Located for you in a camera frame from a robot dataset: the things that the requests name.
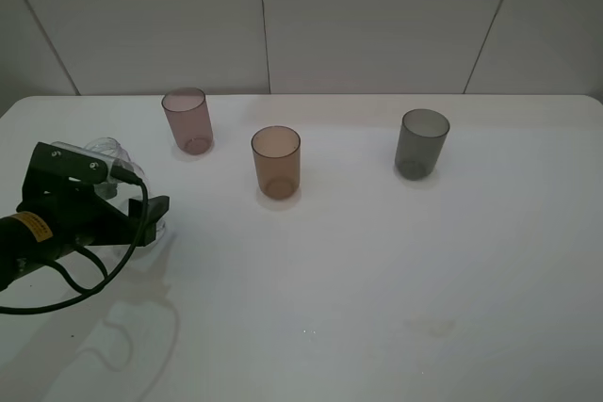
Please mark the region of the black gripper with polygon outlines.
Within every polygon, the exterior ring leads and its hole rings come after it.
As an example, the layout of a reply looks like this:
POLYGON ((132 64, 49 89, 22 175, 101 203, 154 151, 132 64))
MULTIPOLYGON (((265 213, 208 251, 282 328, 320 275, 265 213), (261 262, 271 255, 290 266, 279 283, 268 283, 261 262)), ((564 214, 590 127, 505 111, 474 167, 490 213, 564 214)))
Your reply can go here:
MULTIPOLYGON (((36 244, 54 241, 61 246, 135 245, 142 208, 141 197, 131 198, 127 216, 98 197, 90 184, 61 178, 39 181, 27 178, 15 220, 36 244)), ((148 200, 139 247, 150 247, 162 237, 164 216, 169 209, 168 196, 148 200)))

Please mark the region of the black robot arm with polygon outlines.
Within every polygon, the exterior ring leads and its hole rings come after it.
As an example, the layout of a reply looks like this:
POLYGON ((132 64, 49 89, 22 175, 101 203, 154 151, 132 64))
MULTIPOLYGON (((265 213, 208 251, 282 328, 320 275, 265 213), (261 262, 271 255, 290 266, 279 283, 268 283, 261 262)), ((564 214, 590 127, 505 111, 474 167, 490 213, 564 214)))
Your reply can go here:
POLYGON ((99 197, 92 185, 81 182, 24 182, 16 212, 1 218, 1 288, 47 266, 59 272, 76 292, 86 293, 88 289, 76 283, 58 260, 75 251, 108 277, 106 266, 90 248, 151 244, 156 239, 156 224, 169 211, 170 198, 162 195, 148 200, 142 236, 136 239, 142 208, 143 201, 132 198, 124 213, 99 197))

